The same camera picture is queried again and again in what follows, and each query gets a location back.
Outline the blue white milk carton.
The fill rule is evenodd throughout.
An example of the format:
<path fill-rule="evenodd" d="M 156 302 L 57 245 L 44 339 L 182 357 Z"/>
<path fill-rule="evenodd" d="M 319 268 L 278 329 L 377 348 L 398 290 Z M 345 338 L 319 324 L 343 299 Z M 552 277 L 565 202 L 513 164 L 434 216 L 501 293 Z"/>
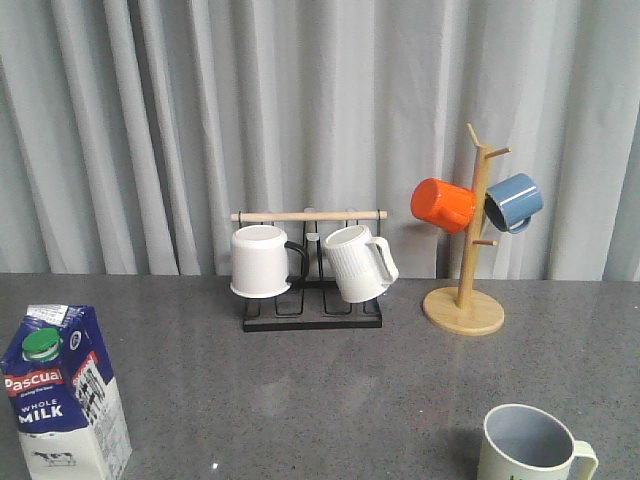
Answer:
<path fill-rule="evenodd" d="M 119 479 L 132 447 L 90 305 L 31 305 L 1 358 L 33 479 Z"/>

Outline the grey curtain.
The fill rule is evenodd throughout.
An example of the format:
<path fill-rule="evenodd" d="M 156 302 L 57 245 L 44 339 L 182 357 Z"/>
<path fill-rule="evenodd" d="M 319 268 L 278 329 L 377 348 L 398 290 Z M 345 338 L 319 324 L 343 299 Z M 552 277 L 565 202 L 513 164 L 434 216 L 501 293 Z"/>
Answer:
<path fill-rule="evenodd" d="M 409 199 L 469 181 L 469 128 L 545 201 L 479 277 L 638 278 L 635 1 L 5 1 L 1 268 L 222 275 L 234 212 L 381 208 L 402 276 L 453 278 Z"/>

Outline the white ribbed mug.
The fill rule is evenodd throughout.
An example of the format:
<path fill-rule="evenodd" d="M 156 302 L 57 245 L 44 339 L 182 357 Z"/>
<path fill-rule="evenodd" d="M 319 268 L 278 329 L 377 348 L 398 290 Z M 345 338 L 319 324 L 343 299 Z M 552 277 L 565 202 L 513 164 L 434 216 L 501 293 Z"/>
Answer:
<path fill-rule="evenodd" d="M 366 225 L 339 229 L 323 242 L 344 301 L 362 303 L 383 294 L 399 277 L 389 243 Z"/>

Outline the orange mug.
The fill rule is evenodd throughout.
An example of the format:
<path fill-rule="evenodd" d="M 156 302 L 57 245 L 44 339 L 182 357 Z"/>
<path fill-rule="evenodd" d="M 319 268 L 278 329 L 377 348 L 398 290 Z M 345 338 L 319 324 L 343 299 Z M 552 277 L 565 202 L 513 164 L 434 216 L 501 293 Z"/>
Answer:
<path fill-rule="evenodd" d="M 437 178 L 423 180 L 414 190 L 410 209 L 419 220 L 441 227 L 449 234 L 464 230 L 475 212 L 472 190 Z"/>

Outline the blue mug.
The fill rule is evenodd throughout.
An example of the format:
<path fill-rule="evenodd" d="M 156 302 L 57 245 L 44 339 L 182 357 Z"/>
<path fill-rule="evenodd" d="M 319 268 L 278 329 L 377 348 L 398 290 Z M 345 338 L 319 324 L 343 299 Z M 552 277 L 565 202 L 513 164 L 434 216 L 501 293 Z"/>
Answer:
<path fill-rule="evenodd" d="M 502 232 L 516 234 L 526 229 L 534 214 L 543 208 L 541 191 L 534 180 L 518 173 L 486 190 L 484 210 Z"/>

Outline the wooden mug tree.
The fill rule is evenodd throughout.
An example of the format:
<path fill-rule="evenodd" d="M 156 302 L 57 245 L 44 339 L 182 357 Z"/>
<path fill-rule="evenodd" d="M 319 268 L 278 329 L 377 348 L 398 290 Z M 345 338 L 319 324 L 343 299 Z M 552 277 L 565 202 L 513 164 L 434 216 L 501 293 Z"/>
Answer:
<path fill-rule="evenodd" d="M 481 237 L 492 159 L 510 153 L 511 149 L 496 149 L 481 141 L 471 124 L 467 125 L 467 130 L 476 148 L 472 178 L 476 208 L 465 229 L 459 283 L 456 287 L 437 288 L 426 294 L 422 308 L 432 322 L 447 331 L 466 336 L 483 336 L 498 331 L 504 324 L 502 305 L 493 297 L 476 290 L 474 279 L 479 249 L 497 244 L 495 240 Z"/>

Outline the black metal mug rack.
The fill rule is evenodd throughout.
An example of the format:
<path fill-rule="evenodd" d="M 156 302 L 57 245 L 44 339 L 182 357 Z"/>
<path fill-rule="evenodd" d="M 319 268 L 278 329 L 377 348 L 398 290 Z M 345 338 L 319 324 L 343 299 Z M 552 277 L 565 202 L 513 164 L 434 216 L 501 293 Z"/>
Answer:
<path fill-rule="evenodd" d="M 320 224 L 334 222 L 341 227 L 375 223 L 381 232 L 385 210 L 318 212 L 307 208 L 302 212 L 250 213 L 238 211 L 231 220 L 239 228 L 251 224 L 299 222 L 301 246 L 309 255 L 310 272 L 305 281 L 270 299 L 246 299 L 242 329 L 245 332 L 294 331 L 321 329 L 380 328 L 383 316 L 377 299 L 349 304 L 342 300 L 338 286 L 327 275 L 328 266 L 322 249 Z"/>

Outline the pale green HOME mug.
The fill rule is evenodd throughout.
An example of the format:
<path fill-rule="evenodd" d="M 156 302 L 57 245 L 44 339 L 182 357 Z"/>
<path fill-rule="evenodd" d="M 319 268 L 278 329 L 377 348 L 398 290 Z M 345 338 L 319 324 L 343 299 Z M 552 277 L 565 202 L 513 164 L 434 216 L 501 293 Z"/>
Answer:
<path fill-rule="evenodd" d="M 593 447 L 539 408 L 498 405 L 483 420 L 479 479 L 591 479 L 598 467 Z"/>

